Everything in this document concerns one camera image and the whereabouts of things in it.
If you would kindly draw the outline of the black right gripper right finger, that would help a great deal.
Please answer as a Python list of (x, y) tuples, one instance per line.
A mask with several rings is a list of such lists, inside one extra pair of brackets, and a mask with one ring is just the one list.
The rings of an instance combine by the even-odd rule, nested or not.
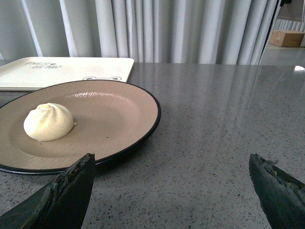
[(305, 185), (258, 154), (249, 158), (250, 177), (273, 229), (305, 227)]

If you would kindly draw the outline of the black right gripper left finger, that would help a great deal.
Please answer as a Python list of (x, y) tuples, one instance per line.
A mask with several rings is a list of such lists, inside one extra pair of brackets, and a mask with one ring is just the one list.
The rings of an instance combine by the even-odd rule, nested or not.
[(2, 229), (79, 229), (95, 176), (95, 158), (86, 154), (32, 196), (0, 217)]

